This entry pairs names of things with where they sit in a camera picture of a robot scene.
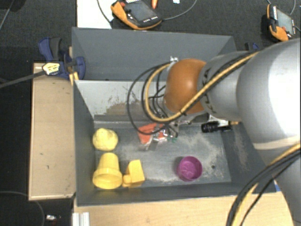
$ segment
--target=wooden table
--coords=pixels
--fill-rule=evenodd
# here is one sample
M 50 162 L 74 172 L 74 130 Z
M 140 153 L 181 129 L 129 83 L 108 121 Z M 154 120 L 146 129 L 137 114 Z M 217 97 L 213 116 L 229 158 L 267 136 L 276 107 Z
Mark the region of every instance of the wooden table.
M 34 72 L 42 64 L 34 65 Z M 58 77 L 34 79 L 29 199 L 70 198 L 75 193 L 75 161 L 71 84 Z M 234 196 L 77 207 L 89 212 L 90 225 L 110 226 L 223 226 Z M 281 192 L 265 194 L 245 226 L 292 226 Z

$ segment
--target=white paper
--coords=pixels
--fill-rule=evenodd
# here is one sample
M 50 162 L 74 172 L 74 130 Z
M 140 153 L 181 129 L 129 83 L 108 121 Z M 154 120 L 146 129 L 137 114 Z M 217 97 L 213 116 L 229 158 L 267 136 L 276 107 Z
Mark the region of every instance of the white paper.
M 103 13 L 113 19 L 111 5 L 116 0 L 99 0 Z M 77 0 L 77 26 L 80 28 L 105 28 L 111 26 L 99 10 L 97 0 Z

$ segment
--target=orange device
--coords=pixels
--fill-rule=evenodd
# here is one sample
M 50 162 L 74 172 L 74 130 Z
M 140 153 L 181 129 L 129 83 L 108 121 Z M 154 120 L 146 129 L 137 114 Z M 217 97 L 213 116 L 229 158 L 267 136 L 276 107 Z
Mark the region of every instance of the orange device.
M 143 0 L 117 0 L 111 10 L 122 22 L 136 30 L 159 25 L 162 17 Z
M 280 41 L 288 41 L 293 38 L 295 28 L 293 20 L 275 5 L 267 7 L 268 27 L 270 33 Z

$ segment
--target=purple object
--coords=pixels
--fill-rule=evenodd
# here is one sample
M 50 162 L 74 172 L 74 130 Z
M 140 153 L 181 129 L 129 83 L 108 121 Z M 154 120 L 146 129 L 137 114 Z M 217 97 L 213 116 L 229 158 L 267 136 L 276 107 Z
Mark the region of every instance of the purple object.
M 201 162 L 193 156 L 184 157 L 177 168 L 177 174 L 184 182 L 198 179 L 202 175 L 202 172 L 203 167 Z

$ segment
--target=gray object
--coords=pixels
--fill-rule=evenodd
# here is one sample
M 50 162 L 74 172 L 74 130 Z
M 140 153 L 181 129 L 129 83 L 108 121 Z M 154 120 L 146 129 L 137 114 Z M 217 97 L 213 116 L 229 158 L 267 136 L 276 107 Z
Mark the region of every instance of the gray object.
M 209 61 L 232 51 L 231 36 L 72 28 L 72 56 L 85 58 L 85 80 L 133 80 L 170 56 Z
M 139 139 L 125 111 L 127 81 L 76 81 L 74 120 L 76 149 L 76 185 L 79 206 L 95 204 L 149 202 L 237 194 L 245 183 L 264 168 L 242 126 L 231 132 L 203 134 L 200 124 L 181 127 L 176 143 L 158 145 L 155 151 L 139 151 Z M 102 100 L 104 94 L 111 97 Z M 131 102 L 136 124 L 149 123 L 142 116 L 139 101 Z M 102 190 L 92 183 L 92 175 L 103 154 L 91 143 L 97 128 L 109 128 L 119 136 L 112 151 L 125 172 L 130 160 L 141 159 L 146 181 L 139 188 Z M 181 181 L 175 168 L 180 159 L 193 155 L 204 167 L 203 175 L 191 183 Z
M 213 70 L 212 76 L 232 55 L 235 53 L 210 61 L 199 80 L 206 79 L 207 68 Z M 269 164 L 288 146 L 300 142 L 300 39 L 261 51 L 201 103 L 215 117 L 243 122 L 254 147 Z M 299 159 L 277 179 L 295 225 L 301 223 L 300 175 Z
M 86 81 L 76 81 L 74 86 L 79 206 L 235 195 L 264 168 L 241 125 L 231 132 L 205 135 L 200 131 L 200 124 L 195 123 L 181 127 L 182 137 L 175 144 L 158 145 L 156 151 L 139 151 L 137 133 L 125 110 L 128 87 L 141 72 L 169 61 L 170 56 L 209 61 L 217 55 L 234 52 L 232 37 L 73 28 L 72 49 L 73 57 L 83 56 L 87 64 Z M 134 92 L 133 118 L 138 126 L 147 124 L 149 121 L 142 116 L 139 106 L 139 86 Z M 128 160 L 142 159 L 147 178 L 143 186 L 101 190 L 93 185 L 92 175 L 102 152 L 95 150 L 91 138 L 99 127 L 111 128 L 120 136 L 113 152 L 121 159 L 122 172 Z M 205 168 L 203 176 L 192 183 L 180 181 L 174 171 L 180 158 L 186 155 L 201 159 Z

